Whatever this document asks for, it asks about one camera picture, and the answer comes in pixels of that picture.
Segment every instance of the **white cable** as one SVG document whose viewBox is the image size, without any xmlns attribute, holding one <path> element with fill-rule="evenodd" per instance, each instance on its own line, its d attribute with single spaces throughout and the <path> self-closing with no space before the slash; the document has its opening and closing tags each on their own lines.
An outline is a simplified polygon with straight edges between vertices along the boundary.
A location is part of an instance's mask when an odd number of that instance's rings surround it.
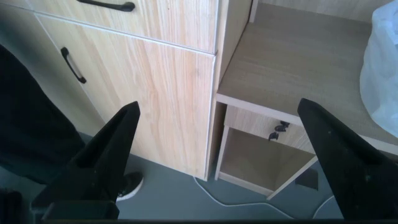
<svg viewBox="0 0 398 224">
<path fill-rule="evenodd" d="M 313 213 L 312 219 L 314 219 L 316 217 L 316 215 L 318 214 L 319 210 L 332 198 L 334 198 L 335 196 L 332 195 L 330 196 L 328 199 L 326 199 L 321 205 L 319 205 L 319 207 L 315 210 L 315 212 Z"/>
<path fill-rule="evenodd" d="M 215 199 L 204 187 L 202 187 L 202 185 L 199 184 L 199 182 L 197 181 L 197 179 L 194 177 L 193 178 L 194 181 L 197 183 L 197 185 L 211 198 L 213 199 L 213 201 L 217 202 L 219 205 L 224 206 L 224 207 L 240 207 L 240 206 L 248 206 L 248 205 L 267 205 L 270 206 L 271 208 L 277 210 L 278 212 L 280 212 L 281 214 L 283 214 L 284 216 L 286 216 L 287 218 L 291 218 L 294 219 L 293 217 L 291 217 L 290 215 L 284 213 L 283 211 L 279 210 L 277 207 L 266 203 L 266 202 L 256 202 L 256 203 L 242 203 L 242 204 L 224 204 L 223 202 L 220 202 L 219 200 Z"/>
<path fill-rule="evenodd" d="M 224 204 L 223 202 L 220 202 L 219 200 L 217 200 L 216 198 L 214 198 L 209 191 L 207 191 L 202 185 L 199 184 L 199 182 L 197 181 L 197 179 L 195 177 L 193 177 L 193 180 L 195 181 L 195 183 L 197 183 L 197 185 L 211 198 L 213 199 L 213 201 L 215 201 L 217 204 L 224 206 L 224 207 L 240 207 L 240 206 L 249 206 L 249 205 L 267 205 L 270 206 L 271 208 L 277 210 L 279 213 L 283 214 L 284 216 L 286 216 L 287 218 L 291 218 L 294 219 L 293 217 L 291 217 L 290 215 L 284 213 L 282 210 L 280 210 L 279 208 L 267 203 L 267 202 L 255 202 L 255 203 L 241 203 L 241 204 Z M 335 197 L 334 195 L 332 195 L 331 197 L 329 197 L 328 199 L 326 199 L 314 212 L 313 217 L 315 218 L 316 215 L 318 214 L 319 210 L 322 208 L 322 206 L 324 206 L 330 199 L 332 199 L 333 197 Z"/>
</svg>

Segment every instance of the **gray floor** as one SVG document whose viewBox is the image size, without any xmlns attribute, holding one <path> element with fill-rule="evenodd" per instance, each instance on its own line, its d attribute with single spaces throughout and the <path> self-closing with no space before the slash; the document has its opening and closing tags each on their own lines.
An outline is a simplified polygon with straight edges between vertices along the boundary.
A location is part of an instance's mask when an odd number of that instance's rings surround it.
<svg viewBox="0 0 398 224">
<path fill-rule="evenodd" d="M 311 218 L 315 209 L 331 195 L 320 165 L 319 191 L 290 184 L 270 203 L 295 218 Z M 193 181 L 189 175 L 166 168 L 153 162 L 130 155 L 126 172 L 140 170 L 144 174 L 144 185 L 133 198 L 118 202 L 120 219 L 162 220 L 218 220 L 218 219 L 279 219 L 286 218 L 265 205 L 245 207 L 222 207 Z M 20 191 L 24 196 L 24 210 L 29 202 L 44 188 L 0 169 L 0 186 Z M 223 180 L 199 181 L 210 193 L 224 203 L 266 202 L 265 196 L 238 187 Z M 24 217 L 28 223 L 30 217 Z M 319 211 L 317 218 L 342 218 L 335 199 L 330 200 Z"/>
</svg>

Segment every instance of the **wood grain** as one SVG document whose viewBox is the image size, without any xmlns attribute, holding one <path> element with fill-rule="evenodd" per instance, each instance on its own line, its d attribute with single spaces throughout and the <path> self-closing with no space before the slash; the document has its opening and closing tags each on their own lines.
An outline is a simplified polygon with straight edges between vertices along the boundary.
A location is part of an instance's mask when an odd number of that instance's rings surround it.
<svg viewBox="0 0 398 224">
<path fill-rule="evenodd" d="M 29 1 L 39 12 L 214 53 L 217 1 L 129 0 L 136 5 L 132 12 L 70 0 Z"/>
<path fill-rule="evenodd" d="M 218 175 L 220 173 L 221 163 L 223 162 L 223 156 L 224 156 L 224 152 L 225 152 L 225 147 L 229 147 L 229 146 L 226 145 L 226 140 L 231 137 L 231 136 L 228 136 L 228 131 L 229 131 L 229 127 L 228 126 L 224 126 L 223 138 L 221 140 L 221 146 L 220 146 L 220 153 L 218 154 L 216 174 L 215 174 L 215 177 L 214 177 L 215 180 L 218 179 Z"/>
<path fill-rule="evenodd" d="M 386 142 L 395 146 L 389 152 L 397 154 L 398 139 L 372 121 L 359 94 L 370 31 L 365 22 L 259 4 L 256 21 L 246 27 L 217 97 L 301 126 L 297 107 L 307 98 L 363 138 L 375 139 L 376 148 L 387 150 L 379 144 Z"/>
<path fill-rule="evenodd" d="M 310 167 L 315 157 L 233 128 L 229 129 L 226 141 L 219 178 L 224 179 L 223 174 L 228 174 L 235 178 L 234 184 L 265 195 L 280 192 L 279 188 L 293 181 L 292 177 L 298 176 L 296 172 Z"/>
<path fill-rule="evenodd" d="M 371 22 L 375 9 L 392 0 L 260 0 L 262 3 L 289 7 L 329 16 Z"/>
<path fill-rule="evenodd" d="M 27 67 L 44 93 L 78 131 L 94 136 L 104 126 L 33 13 L 0 5 L 0 43 Z"/>
<path fill-rule="evenodd" d="M 213 56 L 39 18 L 57 47 L 69 49 L 105 121 L 138 101 L 133 154 L 204 179 Z"/>
<path fill-rule="evenodd" d="M 217 54 L 213 77 L 210 126 L 208 137 L 208 162 L 212 163 L 221 144 L 226 106 L 216 102 L 218 86 L 238 44 L 249 16 L 250 0 L 220 0 L 218 16 Z"/>
<path fill-rule="evenodd" d="M 318 161 L 317 156 L 313 156 L 310 160 L 308 160 L 308 157 L 299 154 L 297 157 L 289 161 L 288 166 L 282 166 L 278 178 L 276 179 L 276 185 L 279 187 L 272 194 L 270 194 L 270 196 L 267 197 L 267 200 L 271 200 L 272 198 L 274 198 L 297 177 L 304 173 L 304 171 L 306 171 L 314 163 L 316 163 L 316 161 Z"/>
<path fill-rule="evenodd" d="M 269 135 L 275 132 L 274 128 L 280 125 L 280 120 L 228 105 L 224 124 L 268 139 Z M 279 133 L 278 140 L 273 139 L 273 141 L 305 152 L 315 153 L 304 127 L 295 124 L 290 124 L 286 132 Z"/>
<path fill-rule="evenodd" d="M 259 0 L 253 0 L 253 3 L 251 4 L 249 22 L 254 22 L 254 20 L 256 18 L 256 12 L 257 12 L 257 5 L 258 4 L 259 4 Z"/>
<path fill-rule="evenodd" d="M 17 6 L 24 9 L 30 9 L 27 0 L 0 0 L 0 3 L 8 4 L 10 6 Z"/>
</svg>

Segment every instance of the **plastic bag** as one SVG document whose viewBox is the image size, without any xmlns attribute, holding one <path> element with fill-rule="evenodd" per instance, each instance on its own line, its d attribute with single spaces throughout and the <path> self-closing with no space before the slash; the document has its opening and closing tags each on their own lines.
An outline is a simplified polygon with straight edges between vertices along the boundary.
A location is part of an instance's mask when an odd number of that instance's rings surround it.
<svg viewBox="0 0 398 224">
<path fill-rule="evenodd" d="M 398 0 L 376 9 L 361 70 L 361 98 L 373 121 L 398 138 Z"/>
</svg>

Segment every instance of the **open shelf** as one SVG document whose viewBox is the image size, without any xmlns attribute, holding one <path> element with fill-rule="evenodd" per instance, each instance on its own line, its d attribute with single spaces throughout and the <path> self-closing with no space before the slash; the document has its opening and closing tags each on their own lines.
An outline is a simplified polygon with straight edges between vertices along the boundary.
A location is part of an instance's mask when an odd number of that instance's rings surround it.
<svg viewBox="0 0 398 224">
<path fill-rule="evenodd" d="M 398 139 L 370 118 L 359 94 L 370 33 L 365 22 L 259 4 L 217 100 L 302 126 L 297 107 L 307 98 L 358 134 L 396 146 Z"/>
<path fill-rule="evenodd" d="M 316 161 L 314 154 L 229 128 L 219 178 L 271 199 Z"/>
</svg>

